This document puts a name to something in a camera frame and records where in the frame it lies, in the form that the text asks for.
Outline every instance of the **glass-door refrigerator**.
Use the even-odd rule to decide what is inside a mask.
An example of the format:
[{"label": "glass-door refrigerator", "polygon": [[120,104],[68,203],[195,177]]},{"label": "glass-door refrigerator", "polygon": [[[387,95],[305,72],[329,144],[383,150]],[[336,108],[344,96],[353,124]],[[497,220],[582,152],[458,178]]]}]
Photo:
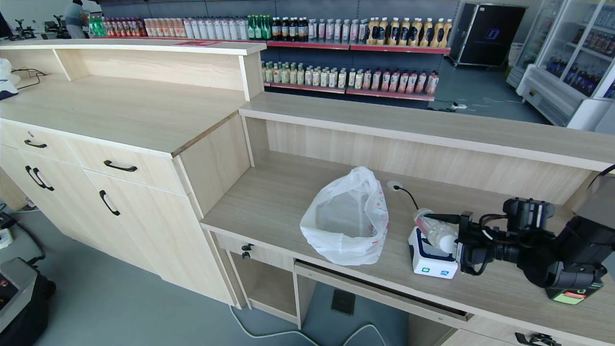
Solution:
[{"label": "glass-door refrigerator", "polygon": [[613,104],[614,56],[615,2],[561,1],[517,93],[556,126],[594,131]]},{"label": "glass-door refrigerator", "polygon": [[528,65],[536,61],[555,19],[561,11],[562,4],[562,0],[543,0],[538,16],[536,16],[530,33],[525,39],[517,63],[506,78],[506,82],[512,87],[517,88],[519,86]]}]

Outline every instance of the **white device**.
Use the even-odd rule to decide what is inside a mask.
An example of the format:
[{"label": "white device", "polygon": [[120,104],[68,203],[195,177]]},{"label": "white device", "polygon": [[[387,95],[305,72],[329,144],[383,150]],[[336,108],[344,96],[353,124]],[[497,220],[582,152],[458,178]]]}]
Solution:
[{"label": "white device", "polygon": [[427,238],[414,227],[408,238],[412,267],[416,274],[452,279],[457,272],[457,262],[447,254],[427,243]]}]

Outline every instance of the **person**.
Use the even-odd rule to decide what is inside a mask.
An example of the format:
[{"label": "person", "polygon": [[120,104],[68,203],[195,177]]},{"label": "person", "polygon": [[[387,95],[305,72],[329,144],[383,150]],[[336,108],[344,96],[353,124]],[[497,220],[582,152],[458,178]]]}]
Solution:
[{"label": "person", "polygon": [[85,38],[82,25],[87,24],[87,17],[83,12],[83,2],[81,0],[73,0],[64,9],[64,20],[66,20],[66,29],[71,35],[71,38]]}]

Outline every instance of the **cabinet door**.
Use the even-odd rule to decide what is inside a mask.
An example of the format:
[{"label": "cabinet door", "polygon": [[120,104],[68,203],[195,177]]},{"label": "cabinet door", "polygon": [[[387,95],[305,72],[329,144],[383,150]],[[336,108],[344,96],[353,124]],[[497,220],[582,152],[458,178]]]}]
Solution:
[{"label": "cabinet door", "polygon": [[34,168],[17,149],[0,145],[0,166],[22,191],[41,209],[43,214],[65,235],[90,246],[95,242],[82,232],[81,224],[51,191],[39,186],[35,180]]},{"label": "cabinet door", "polygon": [[233,304],[187,196],[86,171],[162,279]]},{"label": "cabinet door", "polygon": [[117,216],[106,207],[83,168],[32,153],[23,155],[40,170],[38,176],[46,185],[54,187],[56,197],[84,226],[79,231],[93,240],[93,247],[124,262],[153,271]]}]

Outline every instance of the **counter top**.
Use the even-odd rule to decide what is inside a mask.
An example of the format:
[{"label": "counter top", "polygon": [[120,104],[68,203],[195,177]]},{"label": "counter top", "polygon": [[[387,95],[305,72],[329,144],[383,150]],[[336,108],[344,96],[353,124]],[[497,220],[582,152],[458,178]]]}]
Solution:
[{"label": "counter top", "polygon": [[176,156],[244,103],[243,91],[102,76],[67,81],[50,74],[2,100],[0,114]]},{"label": "counter top", "polygon": [[521,121],[264,92],[241,115],[602,171],[615,136]]},{"label": "counter top", "polygon": [[[299,228],[305,210],[322,187],[352,167],[270,152],[250,168],[205,216],[205,228],[336,272],[520,328],[587,345],[612,345],[615,285],[609,276],[600,292],[579,305],[549,300],[514,264],[494,261],[480,277],[457,273],[452,280],[414,274],[408,236],[415,225],[410,197],[384,189],[390,224],[380,259],[373,265],[332,264],[308,244]],[[401,175],[375,172],[384,185],[397,180],[420,207],[442,213],[500,213],[509,196]],[[547,228],[558,233],[572,213],[557,206]]]},{"label": "counter top", "polygon": [[206,54],[250,55],[267,49],[264,43],[215,42],[209,46],[178,45],[190,40],[180,39],[45,39],[32,41],[3,42],[0,50],[17,49],[122,49],[151,50],[158,52],[188,52]]}]

